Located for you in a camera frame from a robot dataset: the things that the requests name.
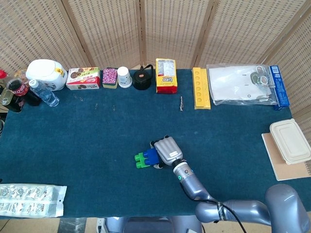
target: plastic bag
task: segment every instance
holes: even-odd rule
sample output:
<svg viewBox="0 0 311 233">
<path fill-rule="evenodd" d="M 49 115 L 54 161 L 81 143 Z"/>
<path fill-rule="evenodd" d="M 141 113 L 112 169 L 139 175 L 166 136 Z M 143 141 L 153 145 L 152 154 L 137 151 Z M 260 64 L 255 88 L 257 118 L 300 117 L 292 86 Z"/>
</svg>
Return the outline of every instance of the plastic bag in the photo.
<svg viewBox="0 0 311 233">
<path fill-rule="evenodd" d="M 207 65 L 210 94 L 215 105 L 276 105 L 274 81 L 265 65 Z"/>
<path fill-rule="evenodd" d="M 10 217 L 58 217 L 63 215 L 67 186 L 0 184 L 0 215 Z"/>
</svg>

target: blue box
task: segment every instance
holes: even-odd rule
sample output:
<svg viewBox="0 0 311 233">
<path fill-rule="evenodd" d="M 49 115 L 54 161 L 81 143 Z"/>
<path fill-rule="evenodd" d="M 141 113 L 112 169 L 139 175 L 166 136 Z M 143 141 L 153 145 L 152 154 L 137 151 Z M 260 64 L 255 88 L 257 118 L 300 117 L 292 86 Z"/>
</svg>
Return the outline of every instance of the blue box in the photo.
<svg viewBox="0 0 311 233">
<path fill-rule="evenodd" d="M 280 69 L 277 65 L 269 66 L 271 76 L 274 81 L 274 91 L 277 98 L 277 105 L 274 105 L 274 110 L 281 110 L 283 108 L 289 107 L 290 102 L 287 97 L 285 85 L 283 82 L 283 78 L 280 72 Z"/>
</svg>

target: red bottle cap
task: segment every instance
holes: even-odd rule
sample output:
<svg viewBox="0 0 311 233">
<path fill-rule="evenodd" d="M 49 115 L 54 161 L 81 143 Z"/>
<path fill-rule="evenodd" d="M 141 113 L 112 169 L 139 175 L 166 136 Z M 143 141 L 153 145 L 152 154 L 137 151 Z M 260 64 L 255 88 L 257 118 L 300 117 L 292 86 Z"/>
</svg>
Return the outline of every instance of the red bottle cap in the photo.
<svg viewBox="0 0 311 233">
<path fill-rule="evenodd" d="M 0 79 L 4 79 L 7 76 L 4 70 L 0 69 Z"/>
</svg>

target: white food container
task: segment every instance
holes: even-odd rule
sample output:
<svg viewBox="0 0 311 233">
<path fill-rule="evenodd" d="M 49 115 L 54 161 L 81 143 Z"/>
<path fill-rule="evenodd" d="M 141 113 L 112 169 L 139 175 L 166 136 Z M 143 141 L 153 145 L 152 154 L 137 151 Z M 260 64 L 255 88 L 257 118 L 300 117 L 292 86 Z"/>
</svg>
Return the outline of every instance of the white food container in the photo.
<svg viewBox="0 0 311 233">
<path fill-rule="evenodd" d="M 26 71 L 27 79 L 40 80 L 52 91 L 63 89 L 67 76 L 67 71 L 65 71 L 61 64 L 47 59 L 32 61 Z"/>
<path fill-rule="evenodd" d="M 311 160 L 311 148 L 294 119 L 270 125 L 271 136 L 287 164 Z"/>
</svg>

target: white cup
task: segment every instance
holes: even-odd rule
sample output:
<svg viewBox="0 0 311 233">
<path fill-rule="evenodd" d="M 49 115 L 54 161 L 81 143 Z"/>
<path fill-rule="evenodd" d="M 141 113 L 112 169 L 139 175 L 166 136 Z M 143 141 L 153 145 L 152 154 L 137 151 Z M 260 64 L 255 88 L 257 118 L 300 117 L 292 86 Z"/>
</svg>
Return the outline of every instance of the white cup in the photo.
<svg viewBox="0 0 311 233">
<path fill-rule="evenodd" d="M 118 84 L 120 87 L 128 88 L 132 85 L 132 77 L 128 68 L 126 67 L 119 67 L 118 71 Z"/>
</svg>

